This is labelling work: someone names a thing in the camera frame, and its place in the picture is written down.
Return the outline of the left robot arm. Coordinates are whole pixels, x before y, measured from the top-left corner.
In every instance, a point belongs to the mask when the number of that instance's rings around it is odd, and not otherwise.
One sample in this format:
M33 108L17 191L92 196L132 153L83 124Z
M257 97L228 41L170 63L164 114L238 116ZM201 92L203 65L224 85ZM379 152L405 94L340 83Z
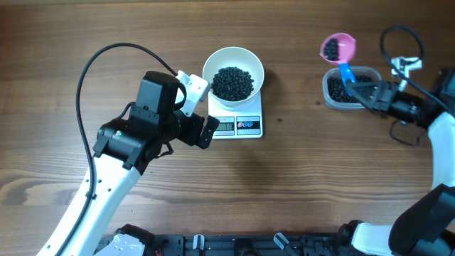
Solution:
M179 71L149 71L124 113L103 124L90 152L90 166L75 197L40 255L93 255L124 197L154 159L170 155L172 140L206 149L219 121L194 110L210 83Z

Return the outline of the pink scoop with blue handle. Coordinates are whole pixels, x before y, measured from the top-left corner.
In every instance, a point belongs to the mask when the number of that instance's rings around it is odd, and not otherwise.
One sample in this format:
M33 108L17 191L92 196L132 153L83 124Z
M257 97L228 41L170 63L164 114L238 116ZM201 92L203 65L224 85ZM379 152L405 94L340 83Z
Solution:
M349 62L355 56L356 39L347 33L330 35L321 44L319 55L328 63L337 65L341 74L343 86L349 96L348 84L356 82Z

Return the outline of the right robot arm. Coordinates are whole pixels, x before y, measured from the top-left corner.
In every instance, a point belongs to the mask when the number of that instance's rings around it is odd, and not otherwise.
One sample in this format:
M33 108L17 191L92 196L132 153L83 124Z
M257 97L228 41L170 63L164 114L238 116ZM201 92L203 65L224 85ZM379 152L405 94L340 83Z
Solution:
M431 189L392 225L351 221L337 235L342 255L453 255L454 69L440 70L422 99L396 83L349 82L347 90L368 110L424 129L432 148Z

